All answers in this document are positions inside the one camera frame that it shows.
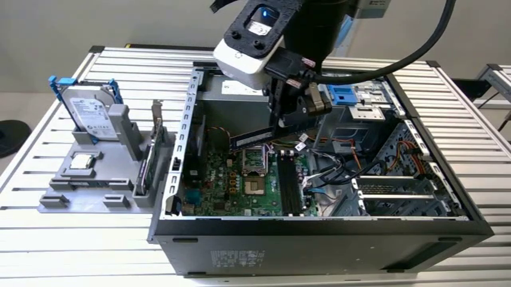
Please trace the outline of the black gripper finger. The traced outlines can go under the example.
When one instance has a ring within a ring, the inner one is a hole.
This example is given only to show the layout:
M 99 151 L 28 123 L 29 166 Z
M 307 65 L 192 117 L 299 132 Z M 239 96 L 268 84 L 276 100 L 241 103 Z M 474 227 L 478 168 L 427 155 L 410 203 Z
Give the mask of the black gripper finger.
M 277 130 L 277 121 L 280 117 L 280 98 L 283 90 L 283 81 L 272 79 L 269 83 L 269 101 L 268 107 L 271 109 L 269 125 L 272 126 L 272 133 Z
M 332 110 L 326 86 L 309 83 L 304 88 L 285 86 L 281 96 L 281 127 L 305 124 Z

